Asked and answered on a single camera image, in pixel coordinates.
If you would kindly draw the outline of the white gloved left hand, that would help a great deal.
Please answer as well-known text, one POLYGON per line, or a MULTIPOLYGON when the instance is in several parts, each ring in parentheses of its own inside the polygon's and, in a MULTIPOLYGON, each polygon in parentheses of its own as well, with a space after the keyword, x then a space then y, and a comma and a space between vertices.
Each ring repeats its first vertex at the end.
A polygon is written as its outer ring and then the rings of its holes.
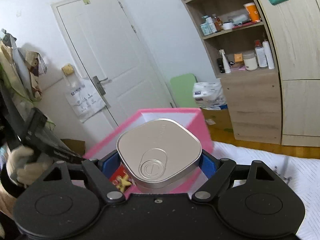
POLYGON ((25 146, 19 146, 9 153, 6 169, 11 182, 18 186, 30 186, 53 164, 53 159, 45 153, 28 163, 33 157, 34 151, 25 146))

